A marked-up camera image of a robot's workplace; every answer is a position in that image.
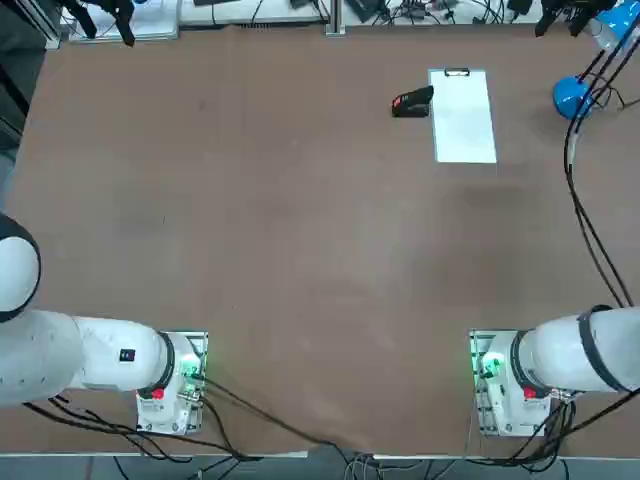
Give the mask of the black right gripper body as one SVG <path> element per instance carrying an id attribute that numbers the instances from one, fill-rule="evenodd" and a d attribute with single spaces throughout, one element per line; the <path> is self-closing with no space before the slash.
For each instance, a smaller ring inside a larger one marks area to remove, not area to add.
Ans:
<path id="1" fill-rule="evenodd" d="M 615 0 L 543 0 L 544 13 L 564 11 L 567 9 L 587 12 L 589 15 L 598 15 L 602 11 L 612 9 L 616 5 Z"/>

